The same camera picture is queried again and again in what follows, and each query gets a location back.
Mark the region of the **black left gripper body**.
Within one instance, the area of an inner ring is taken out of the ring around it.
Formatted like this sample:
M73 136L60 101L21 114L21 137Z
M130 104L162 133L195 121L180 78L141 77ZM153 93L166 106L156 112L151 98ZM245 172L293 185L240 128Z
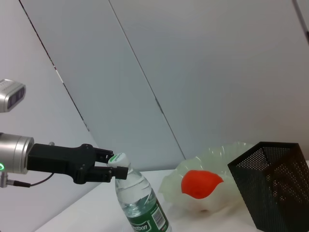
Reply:
M97 182L95 174L96 153L93 146L62 147L35 144L28 154L30 171L65 174L76 184Z

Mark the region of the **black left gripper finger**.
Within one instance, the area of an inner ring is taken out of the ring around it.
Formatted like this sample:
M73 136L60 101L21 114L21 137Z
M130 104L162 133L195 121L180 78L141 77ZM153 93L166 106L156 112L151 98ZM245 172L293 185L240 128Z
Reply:
M116 179L126 180L127 174L127 167L94 167L90 170L90 181L110 183L113 177Z
M114 153L111 150L94 148L94 152L96 154L95 162L108 164L108 161L114 156Z

